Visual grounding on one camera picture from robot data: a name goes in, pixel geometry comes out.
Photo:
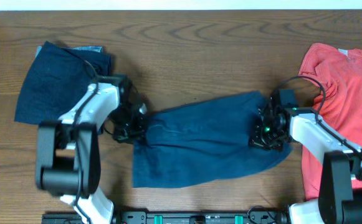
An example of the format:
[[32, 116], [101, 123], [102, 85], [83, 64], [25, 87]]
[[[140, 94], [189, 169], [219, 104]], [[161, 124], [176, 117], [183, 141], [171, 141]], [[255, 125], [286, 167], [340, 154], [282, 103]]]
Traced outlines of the navy blue shorts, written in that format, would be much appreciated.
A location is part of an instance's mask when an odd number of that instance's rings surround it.
[[135, 188], [181, 188], [271, 169], [292, 148], [266, 151], [249, 145], [266, 100], [258, 91], [155, 113], [146, 136], [134, 143]]

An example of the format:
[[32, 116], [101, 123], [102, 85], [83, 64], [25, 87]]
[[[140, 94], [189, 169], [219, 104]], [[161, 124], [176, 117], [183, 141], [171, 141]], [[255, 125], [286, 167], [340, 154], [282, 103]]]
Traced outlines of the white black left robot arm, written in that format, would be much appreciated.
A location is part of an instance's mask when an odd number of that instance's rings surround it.
[[82, 223], [115, 223], [115, 206], [99, 187], [98, 134], [106, 120], [112, 138], [133, 144], [146, 133], [146, 106], [126, 75], [97, 75], [80, 101], [37, 130], [36, 186], [69, 204]]

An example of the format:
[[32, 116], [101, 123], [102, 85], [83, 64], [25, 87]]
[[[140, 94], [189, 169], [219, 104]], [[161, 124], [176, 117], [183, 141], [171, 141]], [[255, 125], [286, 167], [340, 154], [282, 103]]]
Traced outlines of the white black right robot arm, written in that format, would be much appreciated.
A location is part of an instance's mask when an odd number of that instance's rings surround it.
[[290, 205], [279, 223], [362, 223], [362, 147], [337, 133], [312, 108], [270, 102], [259, 110], [251, 146], [281, 151], [292, 141], [322, 165], [319, 196]]

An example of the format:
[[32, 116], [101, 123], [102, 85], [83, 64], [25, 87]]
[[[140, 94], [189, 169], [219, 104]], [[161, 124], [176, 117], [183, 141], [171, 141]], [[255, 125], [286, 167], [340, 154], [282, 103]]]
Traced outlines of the folded dark navy garment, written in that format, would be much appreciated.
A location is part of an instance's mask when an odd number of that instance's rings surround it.
[[100, 46], [65, 48], [45, 42], [22, 84], [14, 121], [39, 124], [58, 119], [84, 96], [95, 74], [111, 72], [112, 58]]

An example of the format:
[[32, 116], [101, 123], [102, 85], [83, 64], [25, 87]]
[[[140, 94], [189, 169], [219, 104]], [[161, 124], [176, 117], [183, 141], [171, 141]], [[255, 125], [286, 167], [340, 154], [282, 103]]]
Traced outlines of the red t-shirt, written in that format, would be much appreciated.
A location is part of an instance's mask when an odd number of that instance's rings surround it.
[[362, 146], [362, 49], [336, 49], [315, 43], [300, 71], [325, 93], [313, 101], [325, 122], [343, 137]]

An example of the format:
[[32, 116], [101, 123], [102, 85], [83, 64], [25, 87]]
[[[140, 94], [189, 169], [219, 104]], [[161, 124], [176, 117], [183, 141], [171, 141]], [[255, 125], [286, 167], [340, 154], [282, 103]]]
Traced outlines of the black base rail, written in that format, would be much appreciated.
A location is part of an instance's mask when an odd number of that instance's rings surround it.
[[289, 224], [288, 213], [283, 210], [254, 206], [246, 212], [116, 212], [113, 224]]

